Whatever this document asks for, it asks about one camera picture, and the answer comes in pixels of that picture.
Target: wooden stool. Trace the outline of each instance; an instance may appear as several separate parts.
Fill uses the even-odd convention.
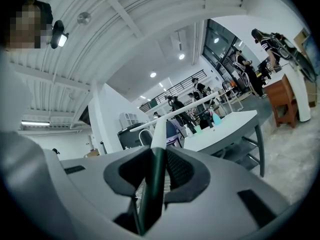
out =
[[[295,128],[298,105],[286,75],[283,75],[280,81],[265,87],[264,90],[268,94],[276,126],[279,127],[280,123],[290,123],[291,127]],[[282,117],[278,116],[277,107],[279,106],[285,106],[285,114]]]

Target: bottle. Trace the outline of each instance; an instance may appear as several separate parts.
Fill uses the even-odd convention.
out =
[[[194,134],[192,133],[192,131],[189,129],[189,127],[185,124],[185,131],[186,131],[186,135],[188,135],[189,138],[192,138],[194,136]]]
[[[215,125],[221,124],[221,118],[216,113],[212,113],[212,118]]]

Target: blue bottle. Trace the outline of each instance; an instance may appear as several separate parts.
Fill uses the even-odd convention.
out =
[[[216,113],[212,113],[212,118],[215,125],[221,124],[221,118]]]

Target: fluorescent light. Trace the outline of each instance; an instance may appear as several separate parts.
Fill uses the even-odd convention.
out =
[[[67,41],[68,37],[64,34],[61,35],[60,39],[59,39],[59,43],[58,46],[62,47],[65,45],[66,41]]]
[[[30,122],[30,121],[22,121],[21,124],[24,126],[49,126],[49,122]]]

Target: gray machine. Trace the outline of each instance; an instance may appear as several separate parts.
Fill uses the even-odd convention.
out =
[[[16,133],[0,134],[0,140],[0,172],[7,191],[55,239],[240,239],[256,235],[289,207],[240,165],[183,148],[142,146],[59,161],[53,151]],[[159,154],[171,191],[163,195],[161,186],[159,216],[143,225],[143,207],[138,211],[135,193],[145,177],[152,184],[148,177]],[[156,214],[153,204],[146,206]]]

